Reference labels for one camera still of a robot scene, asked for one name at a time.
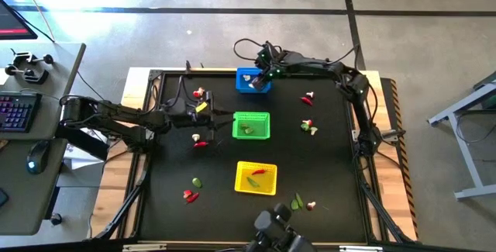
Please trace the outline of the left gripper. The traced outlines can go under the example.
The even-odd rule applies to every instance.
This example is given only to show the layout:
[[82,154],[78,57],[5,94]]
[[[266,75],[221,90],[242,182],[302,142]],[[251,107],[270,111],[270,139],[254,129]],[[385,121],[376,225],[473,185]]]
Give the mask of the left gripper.
[[[201,112],[196,112],[195,108],[202,102],[207,102],[208,107]],[[235,118],[232,116],[234,111],[229,111],[225,109],[215,109],[214,95],[212,91],[205,91],[201,98],[196,100],[196,103],[190,106],[187,110],[188,115],[191,118],[193,126],[205,127],[207,132],[207,140],[215,139],[215,132],[217,129],[221,129],[225,126],[231,125]],[[230,116],[229,118],[220,119],[215,121],[215,117]]]

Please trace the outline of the black computer monitor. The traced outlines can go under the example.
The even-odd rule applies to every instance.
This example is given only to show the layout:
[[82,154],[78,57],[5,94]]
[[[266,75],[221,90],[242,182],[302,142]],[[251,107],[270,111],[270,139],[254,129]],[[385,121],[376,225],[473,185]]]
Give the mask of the black computer monitor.
[[15,11],[0,0],[0,40],[35,40],[38,36]]

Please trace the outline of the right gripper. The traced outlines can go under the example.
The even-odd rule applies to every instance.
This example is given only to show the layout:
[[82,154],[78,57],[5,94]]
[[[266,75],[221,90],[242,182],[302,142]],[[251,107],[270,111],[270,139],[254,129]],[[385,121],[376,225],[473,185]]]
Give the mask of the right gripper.
[[253,85],[257,92],[268,90],[269,84],[264,83],[269,82],[276,70],[281,67],[281,60],[284,55],[285,52],[280,46],[275,46],[272,43],[262,45],[261,50],[257,53],[257,68],[261,72],[253,79]]

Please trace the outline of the backlit black keyboard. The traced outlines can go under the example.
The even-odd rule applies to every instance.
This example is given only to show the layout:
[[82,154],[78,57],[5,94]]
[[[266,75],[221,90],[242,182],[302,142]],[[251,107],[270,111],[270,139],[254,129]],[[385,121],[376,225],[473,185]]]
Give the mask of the backlit black keyboard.
[[28,133],[41,98],[39,93],[0,91],[0,132]]

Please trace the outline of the black desk clamp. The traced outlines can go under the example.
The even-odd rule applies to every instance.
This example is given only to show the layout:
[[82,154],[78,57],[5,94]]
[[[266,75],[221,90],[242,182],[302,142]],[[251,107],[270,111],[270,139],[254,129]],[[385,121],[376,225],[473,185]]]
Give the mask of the black desk clamp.
[[14,53],[14,58],[12,60],[13,66],[19,67],[24,62],[31,65],[36,65],[39,62],[44,62],[45,64],[53,64],[54,59],[50,54],[46,54],[42,58],[38,58],[31,52]]
[[49,76],[49,72],[47,70],[43,70],[41,74],[37,74],[34,70],[20,70],[14,65],[9,65],[8,67],[6,67],[5,73],[9,76],[21,74],[21,77],[25,82],[35,85],[42,85]]

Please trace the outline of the yellow plastic basket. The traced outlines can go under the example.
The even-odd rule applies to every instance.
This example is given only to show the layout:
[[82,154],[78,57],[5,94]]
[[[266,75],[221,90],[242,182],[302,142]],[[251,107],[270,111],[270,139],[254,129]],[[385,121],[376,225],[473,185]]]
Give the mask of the yellow plastic basket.
[[[251,175],[255,170],[264,169],[264,174]],[[247,177],[256,181],[260,187],[254,188],[247,181]],[[239,161],[236,165],[236,192],[274,196],[277,191],[277,165],[262,164],[249,161]]]

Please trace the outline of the grey office desk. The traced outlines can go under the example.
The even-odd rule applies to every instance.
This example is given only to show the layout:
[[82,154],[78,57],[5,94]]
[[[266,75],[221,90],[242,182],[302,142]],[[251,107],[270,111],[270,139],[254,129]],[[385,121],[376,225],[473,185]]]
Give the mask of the grey office desk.
[[[0,140],[48,140],[55,136],[62,112],[59,98],[70,93],[85,51],[84,43],[0,42],[0,91],[42,94],[29,132],[0,132]],[[51,55],[52,64],[40,61],[33,67],[36,73],[48,71],[47,80],[35,85],[24,81],[20,74],[8,76],[5,68],[12,63],[15,52],[30,52],[39,59]]]

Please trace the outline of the green plastic basket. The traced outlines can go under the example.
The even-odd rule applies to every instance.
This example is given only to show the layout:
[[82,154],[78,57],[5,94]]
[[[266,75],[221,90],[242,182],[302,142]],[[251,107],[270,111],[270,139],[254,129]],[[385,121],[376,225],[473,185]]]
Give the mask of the green plastic basket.
[[[235,112],[235,121],[232,123],[232,137],[238,140],[267,140],[270,138],[270,113],[269,112]],[[241,124],[247,124],[254,129],[251,134],[245,134],[240,129]]]

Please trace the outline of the yellow-black hazard strip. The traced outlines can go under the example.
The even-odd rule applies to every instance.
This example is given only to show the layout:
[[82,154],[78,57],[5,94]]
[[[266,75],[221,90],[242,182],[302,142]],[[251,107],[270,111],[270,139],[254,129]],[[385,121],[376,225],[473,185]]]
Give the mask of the yellow-black hazard strip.
[[[392,102],[394,106],[394,115],[396,118],[396,124],[397,128],[400,130],[403,130],[403,124],[402,124],[402,119],[401,119],[401,108],[399,104],[399,98],[398,98],[398,88],[396,81],[391,79],[391,94],[392,94]],[[412,183],[410,180],[410,171],[409,171],[409,166],[408,166],[408,155],[406,152],[406,146],[405,146],[405,137],[404,135],[401,135],[398,137],[398,155],[399,155],[399,160],[401,163],[401,172],[402,172],[402,177],[403,181],[405,184],[405,191],[407,195],[407,200],[410,208],[410,213],[412,217],[412,223],[414,226],[414,232],[416,238],[419,238],[419,233],[418,233],[418,225],[417,225],[417,218],[416,218],[416,211],[415,211],[415,204],[414,204],[414,197],[413,197],[413,192],[412,192]]]

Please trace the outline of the black diagonal strut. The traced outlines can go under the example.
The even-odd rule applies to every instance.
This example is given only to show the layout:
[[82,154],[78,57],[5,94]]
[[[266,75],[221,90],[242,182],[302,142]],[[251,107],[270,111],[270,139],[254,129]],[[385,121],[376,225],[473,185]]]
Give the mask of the black diagonal strut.
[[384,225],[391,232],[392,236],[398,243],[414,243],[414,240],[406,236],[400,227],[391,218],[385,207],[379,201],[378,197],[372,192],[371,186],[367,183],[363,174],[360,175],[360,187],[365,196],[370,200],[377,214],[382,218]]
[[135,187],[133,190],[126,196],[124,199],[124,202],[122,203],[121,207],[117,211],[117,213],[114,215],[112,220],[105,226],[105,228],[98,233],[96,236],[94,236],[94,239],[97,240],[109,240],[112,234],[117,230],[119,225],[122,223],[122,220],[127,214],[129,213],[129,210],[131,208],[131,205],[135,202],[135,200],[138,198],[138,196],[142,193],[144,187],[146,186],[147,181],[149,180],[149,175],[148,175],[148,167],[144,167],[141,175],[139,177],[138,182],[136,183]]

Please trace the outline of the black computer mouse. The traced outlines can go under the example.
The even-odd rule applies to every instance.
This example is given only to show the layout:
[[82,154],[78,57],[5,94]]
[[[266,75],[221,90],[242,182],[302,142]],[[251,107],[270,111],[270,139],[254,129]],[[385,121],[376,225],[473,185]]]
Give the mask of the black computer mouse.
[[40,140],[32,146],[26,157],[26,167],[29,173],[43,173],[47,166],[49,151],[50,142],[48,140]]

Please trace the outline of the grey metal stand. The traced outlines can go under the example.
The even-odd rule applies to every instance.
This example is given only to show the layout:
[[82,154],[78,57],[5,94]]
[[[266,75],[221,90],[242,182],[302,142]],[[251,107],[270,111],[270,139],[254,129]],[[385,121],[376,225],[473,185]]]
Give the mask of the grey metal stand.
[[473,91],[458,102],[453,103],[441,112],[438,112],[433,117],[427,119],[430,126],[437,126],[443,121],[448,121],[453,130],[457,144],[462,153],[465,164],[470,173],[470,177],[474,183],[472,188],[467,188],[459,192],[455,192],[454,196],[457,200],[465,198],[473,198],[482,195],[496,194],[496,184],[485,185],[478,173],[474,163],[469,146],[474,143],[479,143],[486,140],[492,133],[496,132],[496,123],[479,139],[468,140],[464,137],[460,128],[464,116],[469,115],[496,115],[496,103],[492,109],[474,109],[475,106],[481,105],[483,102],[496,96],[496,71],[489,74],[473,86]]

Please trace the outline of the blue plastic basket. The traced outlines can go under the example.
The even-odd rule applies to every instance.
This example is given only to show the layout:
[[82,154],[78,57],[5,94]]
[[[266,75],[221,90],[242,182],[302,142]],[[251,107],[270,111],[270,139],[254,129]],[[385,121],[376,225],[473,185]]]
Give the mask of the blue plastic basket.
[[[236,90],[242,94],[265,94],[271,90],[272,82],[269,82],[269,88],[266,92],[257,92],[255,89],[249,87],[253,79],[261,72],[256,67],[238,67],[236,69]],[[251,79],[245,81],[243,75],[250,75]]]

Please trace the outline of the silver metal bracket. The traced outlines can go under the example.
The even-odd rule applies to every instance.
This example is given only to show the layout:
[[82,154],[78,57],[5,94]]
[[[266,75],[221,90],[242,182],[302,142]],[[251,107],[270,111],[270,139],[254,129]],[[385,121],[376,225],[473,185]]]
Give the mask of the silver metal bracket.
[[340,245],[339,252],[384,252],[382,247]]
[[122,247],[122,252],[157,252],[167,250],[164,243],[136,243],[126,244]]

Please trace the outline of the white paper sheet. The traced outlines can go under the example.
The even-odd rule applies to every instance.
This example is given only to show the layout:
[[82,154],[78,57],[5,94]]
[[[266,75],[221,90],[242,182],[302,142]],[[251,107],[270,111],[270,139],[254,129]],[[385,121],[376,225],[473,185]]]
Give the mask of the white paper sheet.
[[68,144],[64,152],[63,162],[71,170],[77,170],[93,164],[104,163],[106,158],[107,156],[104,156],[103,158],[96,157],[72,144]]

